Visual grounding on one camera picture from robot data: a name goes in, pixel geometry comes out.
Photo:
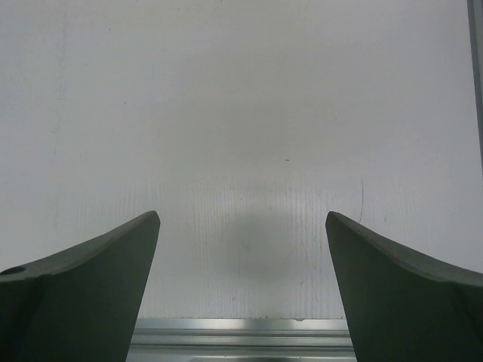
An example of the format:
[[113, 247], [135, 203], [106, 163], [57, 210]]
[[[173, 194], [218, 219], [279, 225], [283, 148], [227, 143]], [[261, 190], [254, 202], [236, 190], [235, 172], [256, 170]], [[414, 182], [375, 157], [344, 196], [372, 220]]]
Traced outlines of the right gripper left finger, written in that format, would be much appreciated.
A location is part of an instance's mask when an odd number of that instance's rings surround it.
[[3, 361], [124, 361], [158, 241], [149, 211], [1, 273]]

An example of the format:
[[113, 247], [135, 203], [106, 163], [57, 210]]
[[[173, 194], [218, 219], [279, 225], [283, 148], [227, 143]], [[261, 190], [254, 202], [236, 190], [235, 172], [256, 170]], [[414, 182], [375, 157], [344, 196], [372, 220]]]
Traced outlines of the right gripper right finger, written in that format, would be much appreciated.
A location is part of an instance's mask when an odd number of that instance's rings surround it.
[[341, 213], [325, 228], [358, 361], [480, 361], [482, 275]]

